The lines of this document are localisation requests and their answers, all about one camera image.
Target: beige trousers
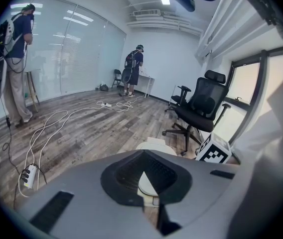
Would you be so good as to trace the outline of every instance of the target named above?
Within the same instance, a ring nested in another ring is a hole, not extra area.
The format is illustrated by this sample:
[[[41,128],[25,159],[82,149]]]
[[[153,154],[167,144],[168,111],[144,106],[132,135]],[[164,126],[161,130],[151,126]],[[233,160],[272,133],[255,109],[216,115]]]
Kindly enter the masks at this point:
[[[24,68],[24,59],[20,61],[20,58],[6,58],[5,60],[7,62],[7,73],[3,92],[4,101],[11,123],[17,124],[21,119],[28,120],[32,116],[25,105],[24,73],[18,74],[11,70],[13,68],[16,72],[21,72]]]

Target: gray wood plank floor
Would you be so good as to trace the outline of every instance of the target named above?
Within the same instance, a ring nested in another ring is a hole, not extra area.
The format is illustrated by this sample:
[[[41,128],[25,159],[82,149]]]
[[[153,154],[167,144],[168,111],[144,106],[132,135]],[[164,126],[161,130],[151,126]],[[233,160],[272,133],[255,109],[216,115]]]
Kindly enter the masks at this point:
[[[81,108],[99,107],[97,101],[116,106],[117,102],[124,103],[116,90],[109,92],[90,91],[51,99],[41,103],[39,112],[34,113],[33,119],[19,128],[11,126],[12,142],[10,155],[19,171],[24,168],[25,155],[29,149],[29,141],[33,133],[44,126],[45,121],[55,112],[67,110],[69,114]],[[184,149],[182,135],[167,134],[162,136],[164,129],[171,128],[176,116],[173,111],[164,113],[167,104],[153,98],[139,98],[134,108],[127,112],[108,109],[86,110],[71,116],[65,126],[51,139],[43,151],[41,169],[47,182],[63,173],[66,169],[99,158],[135,149],[147,137],[164,139],[177,154]],[[55,122],[62,114],[52,118]],[[38,163],[39,153],[48,138],[62,126],[64,119],[47,128],[36,141],[33,152],[35,163]],[[9,141],[9,131],[5,119],[0,119],[0,201],[8,206],[13,205],[15,186],[18,174],[9,163],[7,150],[2,146]],[[190,140],[188,154],[185,158],[194,158],[196,142]],[[33,162],[32,155],[28,156],[28,164]],[[40,187],[45,184],[40,176]],[[32,195],[33,190],[22,187],[22,192]],[[15,206],[18,207],[26,198],[17,193]]]

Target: black chair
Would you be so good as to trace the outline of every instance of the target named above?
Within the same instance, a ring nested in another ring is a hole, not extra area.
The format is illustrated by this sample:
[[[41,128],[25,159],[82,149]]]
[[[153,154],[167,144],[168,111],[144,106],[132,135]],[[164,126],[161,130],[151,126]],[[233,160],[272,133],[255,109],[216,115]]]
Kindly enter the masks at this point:
[[[162,135],[165,136],[167,133],[177,133],[185,136],[186,149],[181,153],[182,156],[188,151],[189,138],[201,145],[201,141],[190,131],[192,127],[197,130],[212,132],[226,110],[231,108],[230,105],[224,104],[224,108],[217,122],[213,124],[213,121],[216,118],[216,113],[229,91],[225,85],[222,85],[225,82],[225,75],[211,70],[207,71],[205,78],[199,78],[197,80],[195,93],[187,105],[179,106],[175,109],[178,117],[185,121],[189,126],[184,128],[181,125],[174,123],[172,127],[174,128],[177,126],[180,130],[165,130],[162,132]]]
[[[115,79],[114,79],[114,82],[112,84],[112,88],[113,88],[113,85],[120,86],[121,82],[122,82],[122,73],[120,72],[120,70],[115,69],[114,74],[115,74]]]
[[[176,104],[169,104],[168,108],[165,110],[165,113],[167,111],[174,111],[176,109],[176,107],[172,107],[171,105],[174,106],[184,106],[187,105],[187,101],[186,101],[186,96],[188,92],[191,92],[191,89],[185,87],[185,86],[178,86],[181,89],[181,93],[180,96],[171,96],[171,99],[173,99]]]

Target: navy blue shirt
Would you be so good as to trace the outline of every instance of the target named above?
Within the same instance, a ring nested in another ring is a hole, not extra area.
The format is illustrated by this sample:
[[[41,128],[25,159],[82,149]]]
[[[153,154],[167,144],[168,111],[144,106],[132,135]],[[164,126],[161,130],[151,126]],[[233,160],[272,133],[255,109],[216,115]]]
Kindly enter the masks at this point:
[[[24,57],[24,38],[25,34],[32,34],[31,19],[29,16],[22,15],[14,21],[13,39],[16,40],[22,34],[20,39],[15,43],[13,50],[6,56],[8,58],[23,58]]]
[[[140,69],[140,63],[143,62],[143,54],[137,50],[135,50],[133,52],[133,54],[135,54],[135,60],[136,60],[136,66],[135,66],[135,70],[138,70]]]

